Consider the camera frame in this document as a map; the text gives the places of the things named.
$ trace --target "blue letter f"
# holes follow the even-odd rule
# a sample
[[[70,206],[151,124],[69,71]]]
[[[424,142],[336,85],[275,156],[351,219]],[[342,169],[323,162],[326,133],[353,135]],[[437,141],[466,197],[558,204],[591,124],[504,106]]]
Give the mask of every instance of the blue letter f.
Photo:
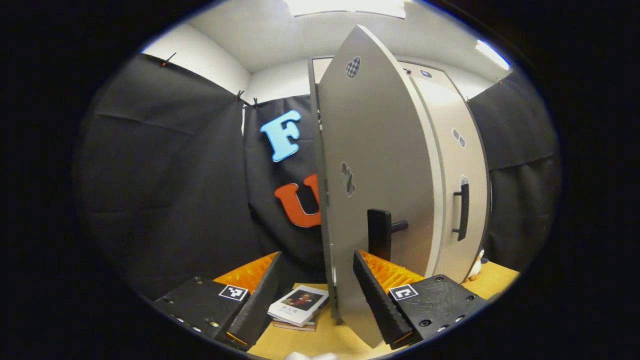
[[[271,147],[273,148],[273,161],[278,162],[283,160],[298,151],[300,148],[296,143],[290,143],[287,137],[297,139],[300,137],[300,130],[293,122],[288,122],[283,128],[282,124],[287,121],[300,121],[302,116],[296,110],[291,110],[276,119],[264,124],[260,131],[267,134]]]

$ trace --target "black door handle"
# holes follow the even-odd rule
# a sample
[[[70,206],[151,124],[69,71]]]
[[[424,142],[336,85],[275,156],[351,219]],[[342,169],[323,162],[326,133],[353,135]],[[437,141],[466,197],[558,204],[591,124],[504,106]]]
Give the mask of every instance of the black door handle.
[[[367,227],[369,234],[369,253],[381,259],[391,260],[391,234],[409,227],[406,220],[391,222],[391,212],[368,209]]]
[[[453,229],[454,233],[458,233],[458,241],[467,236],[467,222],[469,220],[469,184],[460,186],[459,192],[454,192],[455,196],[462,196],[462,206],[460,206],[460,228]]]

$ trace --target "ceiling light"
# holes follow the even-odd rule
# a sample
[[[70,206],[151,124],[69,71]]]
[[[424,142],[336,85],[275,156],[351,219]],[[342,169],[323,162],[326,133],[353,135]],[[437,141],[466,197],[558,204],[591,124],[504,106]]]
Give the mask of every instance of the ceiling light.
[[[496,53],[495,50],[493,50],[486,42],[478,40],[476,50],[480,51],[494,63],[498,64],[499,67],[504,70],[509,70],[509,63],[501,57],[500,54]]]
[[[367,12],[404,19],[404,0],[284,0],[294,17],[324,12]]]

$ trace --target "book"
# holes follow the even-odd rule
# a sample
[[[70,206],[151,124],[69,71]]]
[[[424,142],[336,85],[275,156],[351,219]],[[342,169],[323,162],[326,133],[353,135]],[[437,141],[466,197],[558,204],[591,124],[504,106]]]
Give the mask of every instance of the book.
[[[329,298],[329,292],[300,285],[269,306],[267,314],[281,322],[304,327]]]
[[[274,318],[271,321],[271,323],[273,324],[273,326],[281,327],[283,329],[293,329],[293,330],[302,330],[302,331],[316,331],[317,314],[314,315],[314,317],[312,317],[309,321],[307,321],[304,324],[304,326],[302,326],[302,327],[294,325],[294,324],[289,323],[289,322],[285,322],[285,321],[279,320],[277,318]]]

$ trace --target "black curtain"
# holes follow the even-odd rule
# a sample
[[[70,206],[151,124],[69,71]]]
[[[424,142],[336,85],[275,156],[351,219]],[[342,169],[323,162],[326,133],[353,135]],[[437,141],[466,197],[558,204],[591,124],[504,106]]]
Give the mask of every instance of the black curtain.
[[[492,182],[485,257],[522,271],[547,239],[561,190],[559,144],[543,99],[519,72],[469,100]]]
[[[274,162],[271,158],[273,148],[260,127],[290,110],[296,110],[301,115],[300,121],[295,122],[300,137],[289,140],[300,148],[288,158]],[[248,106],[245,109],[244,158],[252,218],[260,241],[260,251],[282,251],[283,286],[290,287],[294,282],[326,282],[320,225],[294,225],[274,195],[280,186],[295,183],[304,211],[307,214],[319,211],[312,190],[303,184],[306,177],[316,174],[313,125],[309,95],[286,97],[258,104],[257,108]]]
[[[246,205],[243,102],[161,63],[139,54],[102,89],[76,164],[90,234],[152,300],[265,254]]]

